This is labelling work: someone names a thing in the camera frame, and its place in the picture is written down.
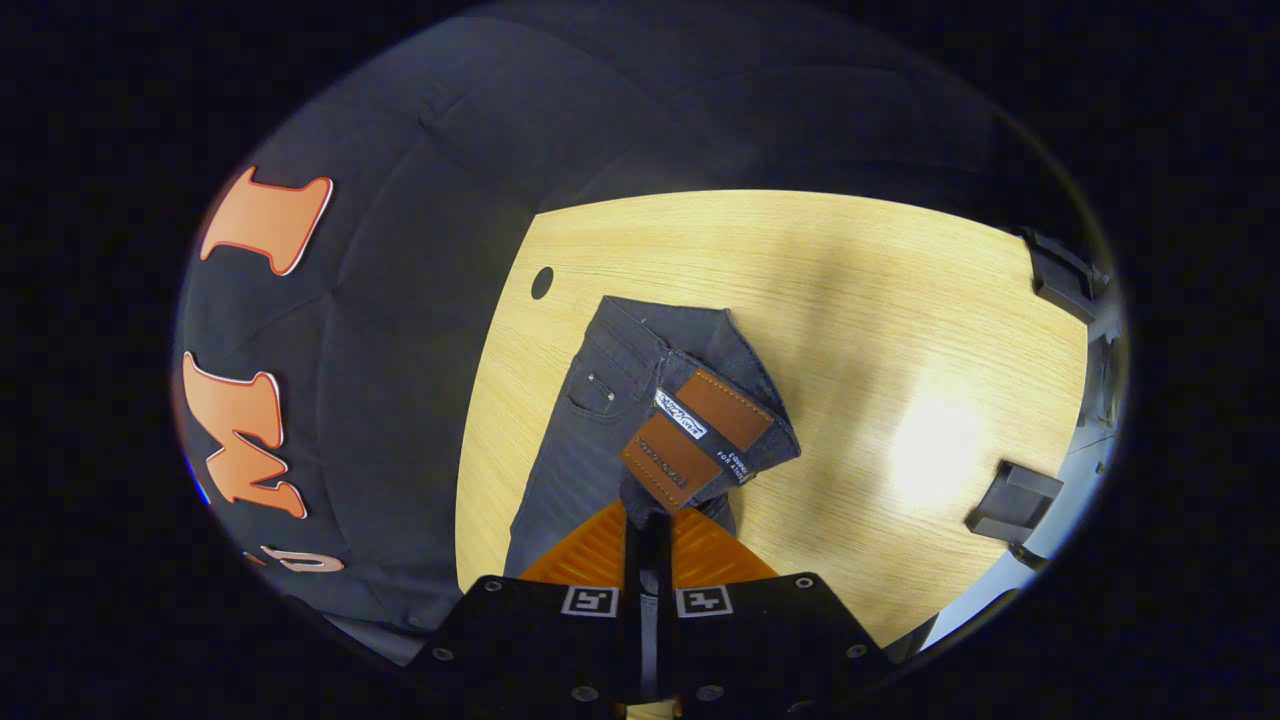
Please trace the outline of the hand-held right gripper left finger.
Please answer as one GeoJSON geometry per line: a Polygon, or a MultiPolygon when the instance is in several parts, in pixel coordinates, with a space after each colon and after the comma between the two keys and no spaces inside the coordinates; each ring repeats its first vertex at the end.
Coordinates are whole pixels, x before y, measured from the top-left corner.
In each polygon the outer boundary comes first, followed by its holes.
{"type": "Polygon", "coordinates": [[[480,577],[406,666],[434,719],[623,719],[652,693],[652,542],[620,503],[480,577]]]}

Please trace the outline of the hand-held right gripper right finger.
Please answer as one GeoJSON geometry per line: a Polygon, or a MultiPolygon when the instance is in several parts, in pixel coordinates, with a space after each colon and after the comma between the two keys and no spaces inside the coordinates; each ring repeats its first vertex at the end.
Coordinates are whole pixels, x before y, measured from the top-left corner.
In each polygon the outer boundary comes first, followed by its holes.
{"type": "Polygon", "coordinates": [[[818,574],[695,510],[655,525],[655,692],[677,719],[836,719],[895,669],[818,574]]]}

